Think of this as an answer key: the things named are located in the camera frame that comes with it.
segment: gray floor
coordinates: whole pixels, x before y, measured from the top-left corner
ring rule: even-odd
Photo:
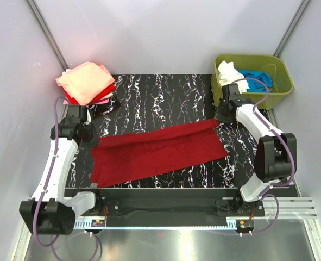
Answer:
[[[268,223],[257,220],[255,230]],[[88,260],[95,241],[87,235],[70,240],[60,237],[55,247],[64,260]],[[305,227],[298,220],[279,220],[269,232],[252,237],[219,235],[214,231],[111,231],[99,233],[103,245],[101,258],[109,261],[225,261],[314,260]],[[25,261],[55,261],[50,249],[39,248],[33,239]]]

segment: pile of clothes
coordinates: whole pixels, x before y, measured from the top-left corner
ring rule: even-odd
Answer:
[[[105,66],[89,61],[72,70],[66,70],[55,80],[72,105],[108,103],[115,90],[115,80]]]
[[[262,71],[237,70],[234,68],[232,61],[230,63],[221,62],[217,70],[219,72],[218,81],[221,86],[230,84],[238,79],[253,78],[262,81],[268,88],[273,87],[273,81],[269,74]],[[241,80],[237,82],[237,85],[240,92],[266,92],[263,84],[254,80]]]

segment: black marble table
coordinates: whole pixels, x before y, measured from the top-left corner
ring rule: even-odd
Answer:
[[[93,120],[100,137],[142,133],[213,118],[215,108],[210,74],[115,76],[110,104],[93,105]],[[221,124],[216,132],[228,152],[219,160],[163,175],[128,181],[120,188],[238,187],[253,173],[256,142],[242,124]],[[66,182],[68,188],[89,187],[93,170],[89,150],[79,149]]]

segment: green bin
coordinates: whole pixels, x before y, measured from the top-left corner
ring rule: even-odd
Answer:
[[[266,101],[259,104],[259,109],[271,109],[287,94],[293,90],[293,83],[287,71],[286,65],[279,58],[271,55],[243,55],[243,54],[221,54],[215,59],[215,73],[211,78],[213,99],[215,105],[219,105],[219,99],[222,98],[222,86],[218,81],[218,66],[222,61],[234,62],[235,69],[247,69],[254,71],[263,71],[270,75],[273,80],[273,87]],[[255,103],[260,101],[264,96],[264,92],[243,92],[242,96],[251,98]]]

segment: red cloth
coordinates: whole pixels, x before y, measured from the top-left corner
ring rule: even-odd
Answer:
[[[160,175],[227,155],[214,127],[215,119],[148,133],[100,138],[91,149],[91,182],[99,188]]]
[[[88,105],[93,105],[97,103],[99,100],[101,100],[103,97],[105,97],[107,94],[110,94],[116,89],[116,87],[111,84],[106,89],[104,89],[100,94],[98,94]],[[79,105],[75,98],[72,98],[65,90],[62,89],[65,93],[66,98],[69,100],[70,104],[72,105]]]

